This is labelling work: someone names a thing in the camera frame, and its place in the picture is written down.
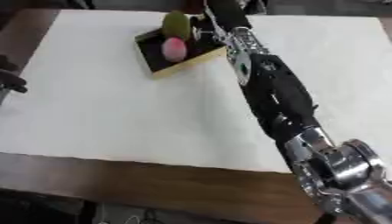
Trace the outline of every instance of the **robotic arm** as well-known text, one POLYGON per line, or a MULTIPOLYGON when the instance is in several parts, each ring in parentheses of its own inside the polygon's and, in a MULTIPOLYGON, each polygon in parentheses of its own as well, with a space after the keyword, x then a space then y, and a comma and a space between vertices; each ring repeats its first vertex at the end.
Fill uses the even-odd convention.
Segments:
POLYGON ((332 217, 327 222, 348 214, 360 223, 392 223, 392 185, 375 152, 356 139, 333 143, 314 117, 317 106, 304 85, 257 40, 235 0, 204 4, 253 114, 304 192, 332 217))

